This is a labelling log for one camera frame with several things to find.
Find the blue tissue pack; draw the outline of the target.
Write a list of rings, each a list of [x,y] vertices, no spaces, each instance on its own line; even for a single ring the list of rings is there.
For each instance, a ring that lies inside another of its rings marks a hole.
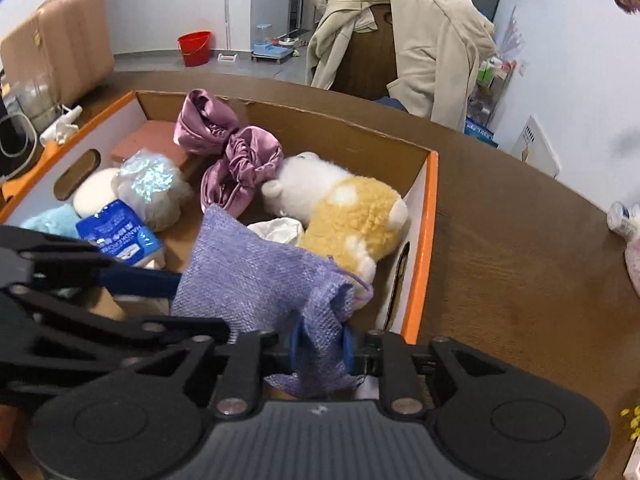
[[[164,244],[122,200],[113,200],[96,214],[76,223],[79,237],[99,247],[100,252],[128,266],[162,270]]]

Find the blue plush toy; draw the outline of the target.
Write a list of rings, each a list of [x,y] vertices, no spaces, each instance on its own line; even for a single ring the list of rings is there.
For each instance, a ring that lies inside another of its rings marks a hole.
[[[80,239],[76,224],[80,217],[70,204],[51,208],[24,220],[20,227],[56,236]]]

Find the purple fabric pouch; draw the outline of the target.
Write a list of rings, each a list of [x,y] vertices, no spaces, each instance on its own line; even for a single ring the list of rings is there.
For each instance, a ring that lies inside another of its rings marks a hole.
[[[221,318],[230,338],[288,331],[302,323],[303,348],[291,375],[267,377],[296,398],[320,398],[355,388],[342,356],[343,326],[355,310],[356,290],[334,262],[303,248],[263,240],[217,206],[206,209],[191,260],[170,312]]]

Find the white and yellow plush toy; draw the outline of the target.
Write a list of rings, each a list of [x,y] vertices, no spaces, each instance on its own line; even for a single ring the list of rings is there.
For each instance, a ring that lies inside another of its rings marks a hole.
[[[352,174],[313,152],[286,158],[260,192],[266,211],[303,225],[301,248],[367,284],[378,262],[396,250],[409,219],[407,204],[388,184]]]

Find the white tissue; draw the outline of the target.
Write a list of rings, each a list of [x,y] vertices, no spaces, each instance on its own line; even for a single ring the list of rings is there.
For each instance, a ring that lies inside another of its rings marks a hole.
[[[297,246],[304,235],[303,225],[288,217],[274,218],[249,224],[247,229],[268,242]]]

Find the pink satin bow scrunchie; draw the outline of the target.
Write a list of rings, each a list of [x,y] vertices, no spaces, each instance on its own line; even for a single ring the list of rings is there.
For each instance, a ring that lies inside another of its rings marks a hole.
[[[276,176],[283,160],[282,146],[271,132],[243,126],[230,106],[204,89],[186,95],[174,142],[190,154],[213,156],[201,180],[201,208],[216,205],[234,218]]]

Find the white foam cylinder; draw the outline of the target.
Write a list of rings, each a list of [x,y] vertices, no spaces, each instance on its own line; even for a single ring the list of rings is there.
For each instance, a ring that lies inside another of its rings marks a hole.
[[[117,177],[117,168],[106,168],[95,172],[81,183],[73,196],[73,208],[83,219],[96,214],[116,200],[112,182]]]

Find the orange cardboard box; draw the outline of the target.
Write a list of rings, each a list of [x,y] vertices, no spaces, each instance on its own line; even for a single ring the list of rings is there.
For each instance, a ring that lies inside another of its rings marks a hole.
[[[90,119],[63,146],[36,167],[16,192],[8,194],[1,221],[18,226],[36,214],[65,203],[58,180],[72,173],[85,154],[103,168],[113,165],[119,142],[151,120],[174,124],[186,97],[182,93],[130,91]],[[257,192],[243,212],[243,223],[285,216],[308,222],[318,200],[337,174],[318,170],[311,159],[333,162],[352,174],[385,182],[402,195],[407,222],[398,248],[378,264],[374,296],[355,315],[359,327],[401,334],[409,344],[418,339],[430,275],[438,188],[438,155],[428,148],[396,140],[343,119],[274,104],[226,96],[241,124],[271,132],[288,162],[265,191]]]

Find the pink foam block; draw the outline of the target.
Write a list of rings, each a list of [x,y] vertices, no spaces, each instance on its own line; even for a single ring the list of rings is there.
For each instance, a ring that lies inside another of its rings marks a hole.
[[[182,168],[190,154],[174,142],[175,124],[162,120],[148,120],[139,129],[130,133],[111,150],[111,160],[121,164],[142,148],[168,157],[176,166]]]

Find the pink suitcase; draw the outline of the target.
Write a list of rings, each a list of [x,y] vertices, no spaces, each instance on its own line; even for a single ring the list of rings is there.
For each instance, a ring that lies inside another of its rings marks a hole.
[[[114,70],[105,0],[44,0],[1,41],[6,80],[43,80],[50,95],[70,105]]]

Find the red bucket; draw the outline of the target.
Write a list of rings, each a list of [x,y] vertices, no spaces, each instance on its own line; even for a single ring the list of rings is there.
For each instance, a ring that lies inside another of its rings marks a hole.
[[[183,64],[186,67],[196,67],[206,64],[210,59],[210,45],[213,34],[208,30],[189,32],[178,38]]]

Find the white leaning board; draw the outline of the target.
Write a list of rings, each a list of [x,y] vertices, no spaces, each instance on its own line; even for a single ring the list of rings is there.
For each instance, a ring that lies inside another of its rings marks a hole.
[[[544,130],[534,115],[527,118],[513,145],[511,155],[520,162],[552,177],[552,179],[555,179],[561,171],[559,157],[556,156]]]

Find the pink ceramic vase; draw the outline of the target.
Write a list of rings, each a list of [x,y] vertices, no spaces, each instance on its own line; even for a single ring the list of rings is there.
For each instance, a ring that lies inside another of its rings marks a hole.
[[[634,291],[640,296],[640,238],[629,242],[624,252],[625,264]]]

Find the wooden chair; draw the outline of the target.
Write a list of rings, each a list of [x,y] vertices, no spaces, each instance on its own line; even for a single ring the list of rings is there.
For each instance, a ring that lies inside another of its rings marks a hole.
[[[370,11],[378,29],[352,34],[331,90],[407,113],[401,102],[390,97],[387,89],[397,78],[390,5],[377,4],[371,6]]]

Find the beige coat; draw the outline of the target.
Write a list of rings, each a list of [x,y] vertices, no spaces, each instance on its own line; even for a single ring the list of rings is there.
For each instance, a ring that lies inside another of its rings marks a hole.
[[[306,84],[329,90],[355,34],[375,32],[372,6],[390,5],[396,79],[388,95],[414,116],[463,131],[480,64],[498,53],[495,25],[472,0],[308,0],[321,12]]]

